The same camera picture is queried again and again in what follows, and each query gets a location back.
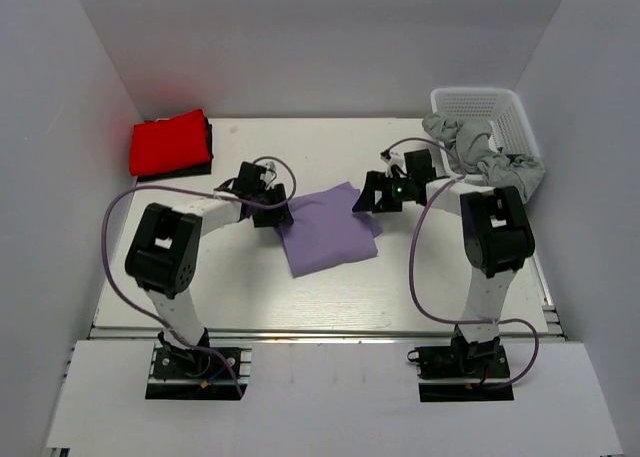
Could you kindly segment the purple t-shirt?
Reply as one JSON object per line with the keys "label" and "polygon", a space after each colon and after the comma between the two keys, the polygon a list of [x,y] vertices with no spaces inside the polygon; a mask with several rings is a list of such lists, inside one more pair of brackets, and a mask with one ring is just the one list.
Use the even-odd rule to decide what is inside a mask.
{"label": "purple t-shirt", "polygon": [[367,213],[354,213],[359,190],[344,182],[322,192],[294,198],[293,223],[276,233],[295,278],[378,255],[380,224]]}

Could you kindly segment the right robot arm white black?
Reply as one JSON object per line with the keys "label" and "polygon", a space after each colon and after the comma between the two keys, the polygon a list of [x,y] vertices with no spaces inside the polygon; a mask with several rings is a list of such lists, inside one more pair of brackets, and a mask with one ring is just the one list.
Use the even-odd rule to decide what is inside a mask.
{"label": "right robot arm white black", "polygon": [[494,344],[504,302],[516,274],[533,255],[535,240],[518,190],[481,187],[436,175],[427,150],[380,154],[386,170],[369,171],[354,213],[390,213],[413,202],[461,219],[462,243],[472,267],[462,316],[449,319],[468,345]]}

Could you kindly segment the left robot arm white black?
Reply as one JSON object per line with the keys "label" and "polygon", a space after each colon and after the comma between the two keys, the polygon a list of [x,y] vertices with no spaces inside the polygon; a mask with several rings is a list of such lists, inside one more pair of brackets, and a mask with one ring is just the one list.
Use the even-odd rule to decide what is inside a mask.
{"label": "left robot arm white black", "polygon": [[256,228],[287,228],[294,223],[292,196],[276,181],[280,160],[243,162],[236,177],[211,193],[193,192],[178,206],[151,203],[145,208],[125,258],[125,272],[149,297],[164,327],[161,343],[171,349],[207,352],[207,329],[190,293],[200,240],[225,226],[250,220]]}

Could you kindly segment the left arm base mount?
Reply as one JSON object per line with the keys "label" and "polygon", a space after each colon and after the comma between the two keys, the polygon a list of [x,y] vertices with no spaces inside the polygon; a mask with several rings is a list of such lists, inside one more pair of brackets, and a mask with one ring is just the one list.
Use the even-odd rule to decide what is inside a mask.
{"label": "left arm base mount", "polygon": [[230,366],[241,392],[245,393],[251,370],[251,348],[221,347],[225,358],[206,354],[200,357],[179,356],[156,346],[152,353],[146,384],[147,401],[240,401]]}

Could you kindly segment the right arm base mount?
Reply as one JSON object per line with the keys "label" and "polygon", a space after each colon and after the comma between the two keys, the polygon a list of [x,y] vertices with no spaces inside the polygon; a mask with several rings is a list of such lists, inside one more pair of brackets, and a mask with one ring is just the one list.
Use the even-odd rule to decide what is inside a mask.
{"label": "right arm base mount", "polygon": [[480,403],[514,400],[505,349],[498,345],[489,355],[464,358],[453,345],[415,347],[407,353],[418,375],[421,403]]}

